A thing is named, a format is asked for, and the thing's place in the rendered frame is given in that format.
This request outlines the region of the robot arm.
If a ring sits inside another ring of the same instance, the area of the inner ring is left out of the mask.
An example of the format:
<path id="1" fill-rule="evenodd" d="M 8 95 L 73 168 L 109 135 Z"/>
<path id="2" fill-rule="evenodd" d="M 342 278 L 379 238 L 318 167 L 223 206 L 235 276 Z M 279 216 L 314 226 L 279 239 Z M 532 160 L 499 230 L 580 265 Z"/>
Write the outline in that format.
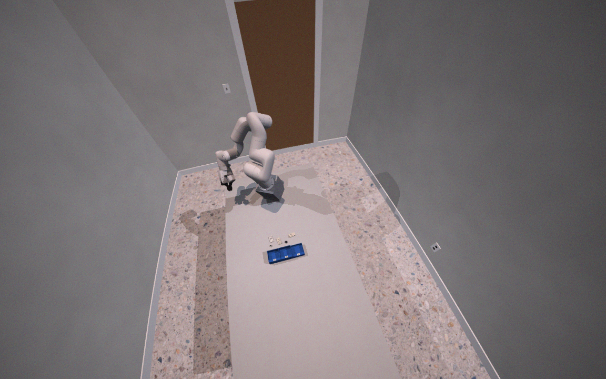
<path id="1" fill-rule="evenodd" d="M 269 115 L 250 112 L 246 117 L 240 117 L 234 126 L 231 139 L 235 142 L 234 148 L 222 149 L 216 151 L 217 165 L 219 170 L 228 169 L 231 166 L 228 161 L 234 160 L 240 156 L 243 151 L 246 134 L 252 132 L 249 158 L 255 162 L 247 162 L 244 166 L 246 176 L 259 183 L 262 191 L 269 191 L 274 186 L 274 179 L 271 176 L 272 166 L 274 165 L 275 155 L 270 149 L 265 148 L 267 134 L 266 129 L 272 125 L 272 118 Z M 263 128 L 264 127 L 264 128 Z M 225 152 L 223 152 L 225 151 Z M 271 179 L 272 178 L 272 179 Z"/>

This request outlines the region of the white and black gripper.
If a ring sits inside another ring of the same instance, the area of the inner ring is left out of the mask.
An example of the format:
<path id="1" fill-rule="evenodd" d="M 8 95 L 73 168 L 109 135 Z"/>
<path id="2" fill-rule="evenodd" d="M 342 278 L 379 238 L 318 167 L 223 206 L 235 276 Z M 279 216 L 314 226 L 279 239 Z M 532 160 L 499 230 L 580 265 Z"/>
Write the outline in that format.
<path id="1" fill-rule="evenodd" d="M 233 171 L 231 170 L 231 168 L 225 169 L 225 170 L 219 170 L 218 171 L 219 174 L 219 180 L 221 182 L 221 185 L 225 185 L 228 188 L 228 191 L 233 191 L 233 182 L 229 182 L 227 177 L 225 177 L 225 175 L 231 175 L 233 174 Z M 221 179 L 220 179 L 221 178 Z M 228 185 L 229 182 L 229 185 Z"/>

